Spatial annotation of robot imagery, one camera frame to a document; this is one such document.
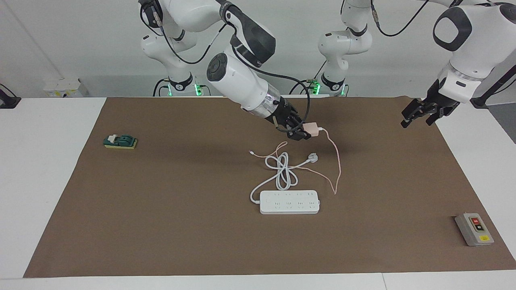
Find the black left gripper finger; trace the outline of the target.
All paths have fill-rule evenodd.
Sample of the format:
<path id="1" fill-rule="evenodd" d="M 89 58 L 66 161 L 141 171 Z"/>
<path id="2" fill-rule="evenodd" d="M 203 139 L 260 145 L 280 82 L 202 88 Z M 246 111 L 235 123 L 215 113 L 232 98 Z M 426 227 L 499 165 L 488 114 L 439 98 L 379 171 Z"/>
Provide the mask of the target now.
<path id="1" fill-rule="evenodd" d="M 443 117 L 443 110 L 442 109 L 438 109 L 438 110 L 435 110 L 435 112 L 433 112 L 433 114 L 431 114 L 427 119 L 426 119 L 426 123 L 428 126 L 431 126 L 433 125 L 438 119 L 442 118 Z"/>
<path id="2" fill-rule="evenodd" d="M 415 119 L 423 116 L 424 105 L 420 100 L 412 100 L 405 109 L 402 110 L 404 120 L 401 121 L 401 126 L 407 128 Z"/>

